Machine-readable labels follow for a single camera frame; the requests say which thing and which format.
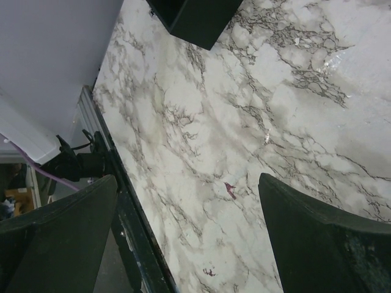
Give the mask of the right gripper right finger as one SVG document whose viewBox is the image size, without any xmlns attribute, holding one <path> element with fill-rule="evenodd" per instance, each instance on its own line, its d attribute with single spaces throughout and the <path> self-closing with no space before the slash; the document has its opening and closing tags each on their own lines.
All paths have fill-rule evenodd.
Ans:
<svg viewBox="0 0 391 293">
<path fill-rule="evenodd" d="M 258 190 L 284 292 L 390 292 L 390 224 L 343 211 L 267 173 Z"/>
</svg>

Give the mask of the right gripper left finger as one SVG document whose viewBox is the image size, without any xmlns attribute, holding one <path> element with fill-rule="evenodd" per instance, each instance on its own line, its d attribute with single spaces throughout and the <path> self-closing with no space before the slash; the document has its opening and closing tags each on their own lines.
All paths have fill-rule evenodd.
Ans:
<svg viewBox="0 0 391 293">
<path fill-rule="evenodd" d="M 117 204 L 107 175 L 1 222 L 1 292 L 92 292 Z"/>
</svg>

